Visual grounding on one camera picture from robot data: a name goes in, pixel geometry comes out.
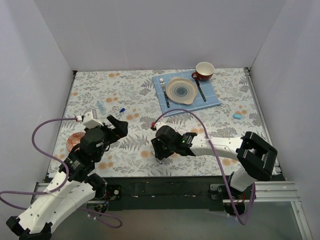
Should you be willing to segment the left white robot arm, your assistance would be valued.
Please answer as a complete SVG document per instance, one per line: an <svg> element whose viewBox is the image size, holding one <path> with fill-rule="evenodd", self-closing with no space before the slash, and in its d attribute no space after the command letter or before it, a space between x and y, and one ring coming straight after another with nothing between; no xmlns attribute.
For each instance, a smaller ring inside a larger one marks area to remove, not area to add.
<svg viewBox="0 0 320 240"><path fill-rule="evenodd" d="M128 122L112 115L108 127L93 117L91 112L72 118L84 125L84 136L75 145L50 184L42 192L32 192L37 199L24 207L18 216L11 216L6 225L21 240L49 240L56 227L85 202L106 196L106 181L93 173L110 145L128 134Z"/></svg>

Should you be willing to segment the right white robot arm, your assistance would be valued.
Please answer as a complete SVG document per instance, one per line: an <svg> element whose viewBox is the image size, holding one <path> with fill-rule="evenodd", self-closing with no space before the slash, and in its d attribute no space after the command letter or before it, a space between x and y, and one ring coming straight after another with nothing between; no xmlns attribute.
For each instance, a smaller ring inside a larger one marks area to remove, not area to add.
<svg viewBox="0 0 320 240"><path fill-rule="evenodd" d="M206 138L195 132L180 134L172 127L158 122L151 127L155 157L159 161L174 153L181 156L218 156L237 160L241 168L231 174L226 186L227 195L237 199L254 182L268 182L272 178L278 151L254 132L242 137Z"/></svg>

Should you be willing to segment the light blue pen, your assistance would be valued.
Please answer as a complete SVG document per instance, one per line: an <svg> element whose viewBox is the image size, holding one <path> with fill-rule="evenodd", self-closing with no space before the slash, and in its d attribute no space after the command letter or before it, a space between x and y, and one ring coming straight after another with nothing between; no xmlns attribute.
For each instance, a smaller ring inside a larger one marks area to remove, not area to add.
<svg viewBox="0 0 320 240"><path fill-rule="evenodd" d="M97 102L97 107L98 107L100 113L101 113L103 116L107 114L106 108L105 108L105 106L104 106L104 104L103 104L102 102L98 101L98 102Z"/></svg>

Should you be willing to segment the light blue pen cap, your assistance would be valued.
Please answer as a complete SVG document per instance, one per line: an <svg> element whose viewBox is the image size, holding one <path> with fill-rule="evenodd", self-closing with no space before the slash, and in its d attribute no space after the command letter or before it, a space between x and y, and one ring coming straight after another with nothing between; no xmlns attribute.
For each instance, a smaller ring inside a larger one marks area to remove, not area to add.
<svg viewBox="0 0 320 240"><path fill-rule="evenodd" d="M233 115L233 118L240 120L240 119L242 119L242 115L235 113L235 114Z"/></svg>

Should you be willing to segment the red patterned small bowl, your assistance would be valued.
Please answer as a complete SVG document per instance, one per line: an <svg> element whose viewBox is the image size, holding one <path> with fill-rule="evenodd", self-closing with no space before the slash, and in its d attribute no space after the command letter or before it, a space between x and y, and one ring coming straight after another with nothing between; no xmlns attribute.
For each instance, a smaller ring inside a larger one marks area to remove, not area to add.
<svg viewBox="0 0 320 240"><path fill-rule="evenodd" d="M72 148L80 143L80 140L84 135L85 132L75 132L70 135L66 141L66 149L71 152Z"/></svg>

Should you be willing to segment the beige blue plate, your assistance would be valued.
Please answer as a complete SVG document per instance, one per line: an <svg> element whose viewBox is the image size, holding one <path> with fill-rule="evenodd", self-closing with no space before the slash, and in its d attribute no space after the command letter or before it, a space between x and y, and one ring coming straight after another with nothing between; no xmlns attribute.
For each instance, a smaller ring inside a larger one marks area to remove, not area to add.
<svg viewBox="0 0 320 240"><path fill-rule="evenodd" d="M177 104L191 105L197 93L196 85L189 79L173 77L166 85L168 98Z"/></svg>

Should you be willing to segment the blue checked cloth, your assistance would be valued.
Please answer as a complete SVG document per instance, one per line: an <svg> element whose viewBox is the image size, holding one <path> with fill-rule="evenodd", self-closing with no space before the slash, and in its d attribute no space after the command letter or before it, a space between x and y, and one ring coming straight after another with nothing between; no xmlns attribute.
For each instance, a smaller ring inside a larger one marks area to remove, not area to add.
<svg viewBox="0 0 320 240"><path fill-rule="evenodd" d="M193 73L188 70L152 77L161 111L175 110L166 117L182 114L183 109L193 112L222 104L212 83L208 80L197 84L192 78Z"/></svg>

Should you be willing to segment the red white cup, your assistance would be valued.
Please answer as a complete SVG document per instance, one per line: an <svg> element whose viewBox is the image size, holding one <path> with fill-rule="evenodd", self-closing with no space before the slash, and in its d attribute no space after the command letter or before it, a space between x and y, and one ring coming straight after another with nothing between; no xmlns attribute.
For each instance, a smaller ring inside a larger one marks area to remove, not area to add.
<svg viewBox="0 0 320 240"><path fill-rule="evenodd" d="M191 77L195 80L206 82L214 74L215 67L209 62L200 62L195 66L195 72L192 73Z"/></svg>

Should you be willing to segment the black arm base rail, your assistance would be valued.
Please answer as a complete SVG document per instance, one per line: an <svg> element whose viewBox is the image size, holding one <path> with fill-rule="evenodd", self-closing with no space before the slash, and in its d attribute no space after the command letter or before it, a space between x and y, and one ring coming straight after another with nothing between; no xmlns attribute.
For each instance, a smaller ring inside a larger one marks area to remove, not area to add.
<svg viewBox="0 0 320 240"><path fill-rule="evenodd" d="M230 203L221 176L106 178L108 209L223 211Z"/></svg>

